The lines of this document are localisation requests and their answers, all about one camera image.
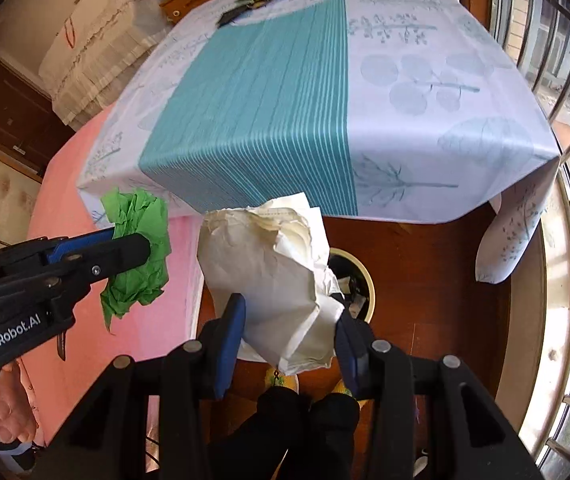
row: wooden floor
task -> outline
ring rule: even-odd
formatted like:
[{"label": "wooden floor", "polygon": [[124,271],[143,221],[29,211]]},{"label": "wooden floor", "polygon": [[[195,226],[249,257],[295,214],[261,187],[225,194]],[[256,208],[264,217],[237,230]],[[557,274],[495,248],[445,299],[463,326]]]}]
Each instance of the wooden floor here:
[{"label": "wooden floor", "polygon": [[[489,285],[474,279],[476,250],[493,217],[484,205],[447,224],[400,226],[325,218],[325,229],[332,247],[354,254],[371,274],[376,290],[371,326],[378,338],[414,356],[439,359],[456,354],[495,395],[507,342],[510,285],[509,280]],[[212,317],[211,297],[205,291],[199,330]],[[254,413],[266,368],[237,362],[226,398],[203,410],[210,439],[226,436]],[[327,370],[300,374],[300,389],[320,399],[339,378],[334,359]],[[415,446],[420,449],[427,446],[428,431],[420,397],[417,407]],[[355,479],[363,470],[370,418],[368,403],[355,434]]]}]

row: pink bedspread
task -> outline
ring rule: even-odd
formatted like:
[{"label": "pink bedspread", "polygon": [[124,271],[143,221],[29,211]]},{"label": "pink bedspread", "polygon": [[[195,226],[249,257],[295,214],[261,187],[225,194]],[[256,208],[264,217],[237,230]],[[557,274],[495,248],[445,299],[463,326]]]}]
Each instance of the pink bedspread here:
[{"label": "pink bedspread", "polygon": [[[72,237],[94,230],[75,182],[108,113],[109,108],[81,128],[52,159],[36,200],[28,238]],[[74,405],[116,355],[149,359],[166,354],[193,336],[203,290],[203,275],[196,261],[200,225],[200,217],[170,221],[170,280],[165,293],[153,304],[135,304],[122,320],[112,321],[108,333],[99,298],[105,282],[96,283],[74,309],[76,324],[67,334],[67,360],[59,359],[55,340],[23,357],[45,442],[52,439]]]}]

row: tissue paper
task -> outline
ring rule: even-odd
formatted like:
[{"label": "tissue paper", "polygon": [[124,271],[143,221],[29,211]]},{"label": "tissue paper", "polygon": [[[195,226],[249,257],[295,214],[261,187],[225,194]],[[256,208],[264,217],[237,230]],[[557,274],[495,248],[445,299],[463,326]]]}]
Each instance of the tissue paper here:
[{"label": "tissue paper", "polygon": [[340,289],[328,257],[320,209],[304,193],[207,213],[198,260],[216,314],[233,292],[247,303],[240,359],[287,375],[329,367],[343,306],[330,297]]}]

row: leaf print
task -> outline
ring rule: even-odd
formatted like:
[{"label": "leaf print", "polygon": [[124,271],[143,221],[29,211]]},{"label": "leaf print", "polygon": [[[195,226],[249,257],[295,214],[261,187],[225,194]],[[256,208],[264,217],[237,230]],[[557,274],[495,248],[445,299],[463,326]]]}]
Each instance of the leaf print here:
[{"label": "leaf print", "polygon": [[383,44],[392,38],[399,38],[404,44],[427,44],[425,31],[429,30],[437,30],[437,27],[419,23],[416,15],[408,12],[394,16],[361,16],[350,19],[347,25],[347,33],[350,36],[361,32],[364,38],[377,38]]},{"label": "leaf print", "polygon": [[450,56],[447,56],[446,62],[450,67],[455,68],[456,70],[481,77],[490,76],[494,71],[494,67],[482,62],[482,59],[476,52],[451,54]]},{"label": "leaf print", "polygon": [[458,76],[454,74],[451,70],[443,70],[440,73],[440,82],[441,83],[448,83],[448,84],[456,84],[458,83]]},{"label": "leaf print", "polygon": [[142,114],[150,107],[155,105],[160,99],[161,95],[171,88],[178,85],[178,81],[170,81],[169,79],[163,78],[158,81],[154,81],[149,86],[143,88],[143,91],[139,94],[137,103],[137,114]]},{"label": "leaf print", "polygon": [[421,89],[413,82],[403,82],[392,86],[389,102],[402,114],[421,115],[427,110],[427,99]]},{"label": "leaf print", "polygon": [[448,112],[455,112],[460,109],[460,91],[441,88],[436,92],[436,101]]},{"label": "leaf print", "polygon": [[494,68],[516,68],[516,65],[511,60],[511,57],[505,53],[497,43],[492,45],[492,48],[486,48],[481,52],[481,58],[484,63]]},{"label": "leaf print", "polygon": [[458,184],[418,182],[402,175],[402,167],[391,163],[379,164],[362,155],[352,162],[354,185],[363,192],[366,203],[385,207],[391,202],[400,202],[408,190],[415,187],[457,188]]},{"label": "leaf print", "polygon": [[373,54],[361,62],[361,75],[372,85],[389,86],[398,79],[398,67],[391,56]]},{"label": "leaf print", "polygon": [[475,118],[450,128],[438,139],[447,153],[492,168],[520,169],[533,155],[529,134],[520,124],[502,117]]},{"label": "leaf print", "polygon": [[475,17],[467,12],[456,20],[456,24],[468,38],[476,40],[478,43],[497,44]]}]

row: bed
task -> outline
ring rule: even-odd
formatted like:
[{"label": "bed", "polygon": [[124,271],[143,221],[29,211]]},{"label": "bed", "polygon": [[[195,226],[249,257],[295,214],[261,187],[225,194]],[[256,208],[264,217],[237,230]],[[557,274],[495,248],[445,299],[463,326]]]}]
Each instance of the bed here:
[{"label": "bed", "polygon": [[77,131],[118,98],[171,30],[162,1],[78,1],[39,68],[64,124]]},{"label": "bed", "polygon": [[[28,238],[73,237],[95,227],[75,189],[88,152],[110,107],[83,126],[48,165],[36,199]],[[164,293],[149,307],[136,304],[122,320],[105,329],[100,292],[105,282],[74,308],[76,324],[67,332],[66,360],[57,354],[56,341],[23,355],[24,382],[40,425],[38,444],[49,444],[75,404],[110,361],[119,354],[145,360],[167,354],[196,334],[203,274],[196,261],[201,219],[173,218],[169,222],[172,253]]]}]

